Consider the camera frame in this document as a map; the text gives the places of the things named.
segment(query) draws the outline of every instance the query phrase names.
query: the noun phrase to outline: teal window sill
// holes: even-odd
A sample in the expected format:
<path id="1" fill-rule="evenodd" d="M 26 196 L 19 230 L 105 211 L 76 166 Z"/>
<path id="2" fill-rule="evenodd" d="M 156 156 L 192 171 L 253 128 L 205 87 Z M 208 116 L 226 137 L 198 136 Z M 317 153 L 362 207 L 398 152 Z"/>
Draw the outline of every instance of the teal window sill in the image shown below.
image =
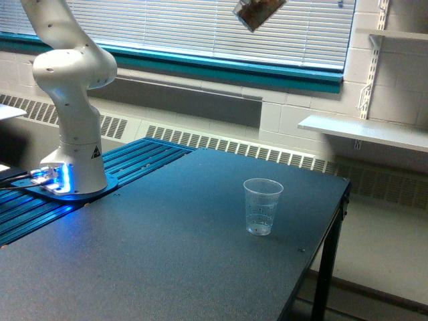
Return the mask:
<path id="1" fill-rule="evenodd" d="M 246 83 L 248 86 L 293 88 L 338 94 L 343 81 L 343 74 L 339 72 L 250 64 L 114 45 L 101 44 L 100 47 L 109 51 L 118 64 L 124 67 L 162 70 L 220 81 Z M 0 32 L 0 50 L 42 53 L 51 50 L 51 47 L 34 35 Z"/>

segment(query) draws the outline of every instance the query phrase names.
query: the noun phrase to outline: blue aluminum rail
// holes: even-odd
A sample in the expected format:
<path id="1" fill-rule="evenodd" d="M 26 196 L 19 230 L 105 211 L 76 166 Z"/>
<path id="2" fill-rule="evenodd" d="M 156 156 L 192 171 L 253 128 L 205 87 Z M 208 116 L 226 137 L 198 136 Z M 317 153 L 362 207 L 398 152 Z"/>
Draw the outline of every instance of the blue aluminum rail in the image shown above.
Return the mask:
<path id="1" fill-rule="evenodd" d="M 118 179 L 118 188 L 135 181 L 194 148 L 143 138 L 103 154 L 106 174 Z M 0 191 L 0 246 L 79 209 L 82 203 L 50 201 L 27 191 Z"/>

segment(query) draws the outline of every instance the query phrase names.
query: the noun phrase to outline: clear plastic cup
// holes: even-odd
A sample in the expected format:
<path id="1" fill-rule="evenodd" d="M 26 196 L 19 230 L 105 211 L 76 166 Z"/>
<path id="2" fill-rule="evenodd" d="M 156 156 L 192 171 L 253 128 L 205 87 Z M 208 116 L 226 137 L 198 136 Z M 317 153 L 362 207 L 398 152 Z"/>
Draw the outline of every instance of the clear plastic cup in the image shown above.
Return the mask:
<path id="1" fill-rule="evenodd" d="M 243 186 L 247 231 L 254 235 L 270 234 L 284 188 L 270 179 L 249 179 Z"/>

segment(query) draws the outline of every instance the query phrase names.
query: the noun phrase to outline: window blind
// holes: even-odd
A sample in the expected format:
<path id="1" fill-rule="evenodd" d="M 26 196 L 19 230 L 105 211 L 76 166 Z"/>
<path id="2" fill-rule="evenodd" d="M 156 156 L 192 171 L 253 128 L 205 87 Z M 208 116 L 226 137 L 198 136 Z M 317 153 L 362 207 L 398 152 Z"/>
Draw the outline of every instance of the window blind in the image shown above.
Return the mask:
<path id="1" fill-rule="evenodd" d="M 237 0 L 68 0 L 98 43 L 194 56 L 343 70 L 355 0 L 289 0 L 255 33 Z M 0 31 L 34 34 L 19 0 L 0 0 Z"/>

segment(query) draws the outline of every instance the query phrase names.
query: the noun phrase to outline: radiator vent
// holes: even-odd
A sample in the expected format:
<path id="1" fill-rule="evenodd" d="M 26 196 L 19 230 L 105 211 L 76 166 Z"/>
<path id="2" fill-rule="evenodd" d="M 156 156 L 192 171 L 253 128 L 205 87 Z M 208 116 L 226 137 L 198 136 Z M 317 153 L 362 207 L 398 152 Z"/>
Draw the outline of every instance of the radiator vent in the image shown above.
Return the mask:
<path id="1" fill-rule="evenodd" d="M 280 164 L 300 167 L 310 171 L 346 177 L 352 181 L 352 193 L 374 197 L 406 206 L 427 209 L 428 181 L 400 175 L 396 171 L 352 162 L 349 160 L 330 161 L 314 155 L 270 148 L 266 145 L 251 144 L 243 140 L 228 139 L 215 135 L 183 132 L 174 128 L 150 125 L 147 137 L 167 140 L 195 148 L 212 148 L 260 158 Z"/>
<path id="2" fill-rule="evenodd" d="M 0 95 L 0 104 L 26 111 L 23 117 L 28 120 L 58 126 L 58 114 L 53 104 L 3 94 Z M 101 115 L 101 136 L 120 140 L 127 123 L 126 119 Z"/>

